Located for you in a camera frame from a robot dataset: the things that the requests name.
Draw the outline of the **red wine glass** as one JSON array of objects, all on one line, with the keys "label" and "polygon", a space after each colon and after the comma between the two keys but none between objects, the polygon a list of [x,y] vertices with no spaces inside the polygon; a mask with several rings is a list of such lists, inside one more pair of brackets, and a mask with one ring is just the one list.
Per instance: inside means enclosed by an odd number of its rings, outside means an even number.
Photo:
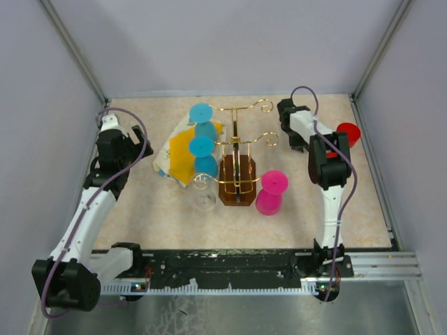
[{"label": "red wine glass", "polygon": [[326,144],[327,157],[337,158],[339,154],[333,149],[336,147],[347,158],[350,157],[350,150],[360,139],[360,129],[352,123],[344,122],[337,126],[336,131],[325,136],[325,138],[332,144]]}]

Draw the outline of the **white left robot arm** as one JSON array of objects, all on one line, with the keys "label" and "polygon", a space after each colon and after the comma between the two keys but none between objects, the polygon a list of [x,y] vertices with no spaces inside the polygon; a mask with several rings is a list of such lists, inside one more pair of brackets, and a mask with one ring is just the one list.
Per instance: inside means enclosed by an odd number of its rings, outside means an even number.
[{"label": "white left robot arm", "polygon": [[118,242],[106,254],[91,259],[97,236],[128,181],[131,168],[154,151],[141,119],[132,130],[134,142],[120,125],[118,107],[107,107],[96,116],[98,155],[91,162],[78,208],[60,242],[45,260],[36,260],[31,274],[41,298],[41,312],[91,311],[101,289],[118,276],[136,277],[144,272],[145,259],[139,244]]}]

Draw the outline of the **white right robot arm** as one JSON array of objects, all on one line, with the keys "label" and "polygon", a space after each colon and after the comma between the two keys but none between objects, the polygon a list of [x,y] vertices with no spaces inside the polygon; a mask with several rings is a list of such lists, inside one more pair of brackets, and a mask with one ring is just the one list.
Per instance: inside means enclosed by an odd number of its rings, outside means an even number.
[{"label": "white right robot arm", "polygon": [[277,103],[277,110],[290,147],[308,152],[309,178],[322,195],[322,232],[314,239],[312,268],[318,275],[328,276],[344,258],[340,213],[352,173],[349,137],[323,125],[307,106],[295,105],[292,98]]}]

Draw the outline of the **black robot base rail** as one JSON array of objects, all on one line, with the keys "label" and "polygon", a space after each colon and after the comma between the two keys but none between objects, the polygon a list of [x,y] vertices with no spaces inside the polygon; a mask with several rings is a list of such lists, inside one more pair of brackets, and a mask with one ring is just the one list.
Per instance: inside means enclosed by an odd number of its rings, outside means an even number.
[{"label": "black robot base rail", "polygon": [[134,270],[103,295],[135,301],[144,295],[314,295],[334,300],[353,277],[348,255],[331,263],[312,249],[146,250]]}]

